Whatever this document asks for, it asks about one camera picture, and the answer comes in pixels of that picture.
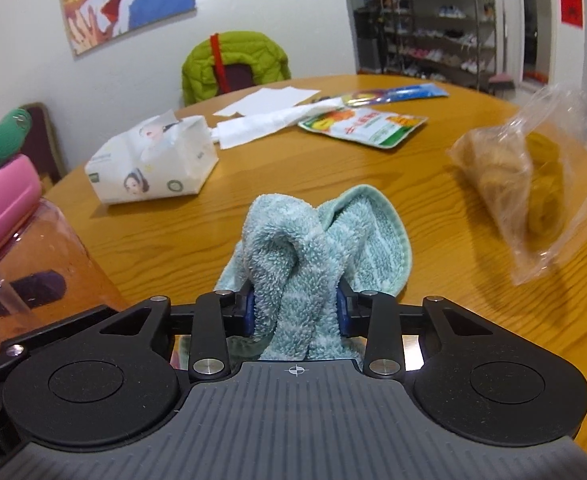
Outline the pink water bottle green handle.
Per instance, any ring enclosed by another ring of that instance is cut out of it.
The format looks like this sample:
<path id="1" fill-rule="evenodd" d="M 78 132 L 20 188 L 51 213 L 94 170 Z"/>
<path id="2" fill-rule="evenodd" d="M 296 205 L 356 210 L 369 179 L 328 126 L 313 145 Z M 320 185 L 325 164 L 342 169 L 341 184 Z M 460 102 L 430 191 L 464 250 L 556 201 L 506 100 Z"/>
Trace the pink water bottle green handle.
<path id="1" fill-rule="evenodd" d="M 21 153 L 31 126 L 22 108 L 0 121 L 0 300 L 12 312 L 0 317 L 0 347 L 7 339 L 100 304 L 116 310 L 126 306 L 60 209 L 44 198 L 36 167 Z M 66 294 L 29 309 L 10 283 L 48 270 L 62 274 Z"/>

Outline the teal striped towel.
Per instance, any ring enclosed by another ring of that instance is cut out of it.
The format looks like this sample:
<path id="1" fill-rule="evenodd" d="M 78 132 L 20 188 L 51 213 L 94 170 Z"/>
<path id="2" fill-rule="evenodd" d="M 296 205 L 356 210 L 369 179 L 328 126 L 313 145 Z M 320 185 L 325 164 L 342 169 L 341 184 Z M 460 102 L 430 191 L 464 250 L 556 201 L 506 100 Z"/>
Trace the teal striped towel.
<path id="1" fill-rule="evenodd" d="M 339 332 L 339 282 L 397 296 L 412 263 L 399 214 L 371 185 L 317 207 L 289 195 L 257 197 L 216 283 L 251 283 L 256 294 L 254 333 L 228 339 L 232 361 L 361 361 L 362 344 Z"/>

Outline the maroon gold chair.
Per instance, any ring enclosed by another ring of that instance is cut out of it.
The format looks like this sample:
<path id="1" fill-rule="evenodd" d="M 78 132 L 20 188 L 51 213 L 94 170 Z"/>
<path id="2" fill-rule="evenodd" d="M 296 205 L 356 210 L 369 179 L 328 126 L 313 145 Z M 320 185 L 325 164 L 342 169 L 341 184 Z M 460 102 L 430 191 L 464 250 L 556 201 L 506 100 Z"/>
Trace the maroon gold chair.
<path id="1" fill-rule="evenodd" d="M 56 129 L 43 103 L 24 104 L 21 108 L 30 115 L 32 121 L 21 153 L 25 154 L 36 167 L 42 190 L 46 193 L 67 174 Z"/>

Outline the white tissue pack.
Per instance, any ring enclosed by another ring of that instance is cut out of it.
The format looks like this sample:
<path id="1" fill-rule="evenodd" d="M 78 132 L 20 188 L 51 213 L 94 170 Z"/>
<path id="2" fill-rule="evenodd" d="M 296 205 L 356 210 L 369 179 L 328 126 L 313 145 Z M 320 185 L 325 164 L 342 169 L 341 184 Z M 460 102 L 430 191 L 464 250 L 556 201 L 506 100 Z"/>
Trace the white tissue pack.
<path id="1" fill-rule="evenodd" d="M 105 205 L 196 195 L 218 163 L 202 116 L 171 110 L 109 139 L 84 166 Z"/>

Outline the white paper towel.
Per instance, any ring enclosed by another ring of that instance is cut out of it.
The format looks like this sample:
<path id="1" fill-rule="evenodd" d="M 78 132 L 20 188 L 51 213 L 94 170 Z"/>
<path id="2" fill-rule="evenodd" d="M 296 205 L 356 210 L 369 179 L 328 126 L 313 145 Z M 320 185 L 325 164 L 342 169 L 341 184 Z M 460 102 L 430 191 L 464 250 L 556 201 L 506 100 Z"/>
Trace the white paper towel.
<path id="1" fill-rule="evenodd" d="M 225 120 L 210 130 L 211 139 L 219 144 L 221 150 L 228 150 L 298 125 L 303 120 L 340 110 L 343 106 L 343 99 L 333 98 L 276 112 Z"/>

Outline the green orange snack packet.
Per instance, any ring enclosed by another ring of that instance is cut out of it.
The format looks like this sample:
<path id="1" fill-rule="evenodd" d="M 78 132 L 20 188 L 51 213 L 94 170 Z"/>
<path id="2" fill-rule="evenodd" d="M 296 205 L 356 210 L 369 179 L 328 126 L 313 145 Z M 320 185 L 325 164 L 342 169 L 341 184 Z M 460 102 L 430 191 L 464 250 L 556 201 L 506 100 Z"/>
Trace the green orange snack packet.
<path id="1" fill-rule="evenodd" d="M 379 112 L 366 107 L 344 107 L 304 119 L 298 126 L 310 133 L 391 150 L 427 122 L 426 117 Z"/>

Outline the plastic bag of rubber bands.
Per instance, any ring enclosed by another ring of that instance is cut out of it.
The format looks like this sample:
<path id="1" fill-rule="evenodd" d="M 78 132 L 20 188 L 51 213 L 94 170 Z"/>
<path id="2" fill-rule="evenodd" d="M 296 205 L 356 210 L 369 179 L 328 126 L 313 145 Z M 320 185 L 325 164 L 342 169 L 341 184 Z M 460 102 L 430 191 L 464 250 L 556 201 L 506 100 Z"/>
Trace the plastic bag of rubber bands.
<path id="1" fill-rule="evenodd" d="M 523 284 L 587 239 L 587 97 L 554 84 L 502 125 L 472 129 L 449 155 L 484 201 Z"/>

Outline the white paper sheet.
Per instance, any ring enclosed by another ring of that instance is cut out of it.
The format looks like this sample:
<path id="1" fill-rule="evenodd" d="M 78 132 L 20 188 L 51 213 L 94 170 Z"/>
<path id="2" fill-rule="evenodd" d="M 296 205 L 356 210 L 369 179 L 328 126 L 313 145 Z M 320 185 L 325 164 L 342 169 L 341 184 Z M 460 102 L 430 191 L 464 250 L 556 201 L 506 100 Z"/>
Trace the white paper sheet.
<path id="1" fill-rule="evenodd" d="M 218 110 L 214 116 L 254 116 L 278 112 L 297 106 L 317 94 L 318 90 L 299 89 L 292 86 L 281 89 L 261 88 L 222 108 L 222 110 Z"/>

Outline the blue long packet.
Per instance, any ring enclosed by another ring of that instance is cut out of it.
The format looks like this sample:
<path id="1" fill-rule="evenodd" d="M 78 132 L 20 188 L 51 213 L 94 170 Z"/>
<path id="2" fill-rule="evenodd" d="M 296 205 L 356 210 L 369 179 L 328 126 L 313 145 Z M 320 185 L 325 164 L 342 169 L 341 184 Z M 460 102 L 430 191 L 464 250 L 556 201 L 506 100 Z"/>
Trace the blue long packet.
<path id="1" fill-rule="evenodd" d="M 411 84 L 391 89 L 376 89 L 345 94 L 342 102 L 348 107 L 383 105 L 397 102 L 447 98 L 449 93 L 436 84 Z"/>

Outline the shoe rack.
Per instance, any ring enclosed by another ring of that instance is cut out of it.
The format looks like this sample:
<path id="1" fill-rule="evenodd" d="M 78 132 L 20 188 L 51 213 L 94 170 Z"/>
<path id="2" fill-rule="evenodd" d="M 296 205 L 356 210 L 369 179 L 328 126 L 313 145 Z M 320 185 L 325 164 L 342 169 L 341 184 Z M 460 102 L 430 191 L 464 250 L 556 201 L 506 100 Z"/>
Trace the shoe rack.
<path id="1" fill-rule="evenodd" d="M 495 0 L 350 0 L 357 70 L 487 92 L 496 75 Z"/>

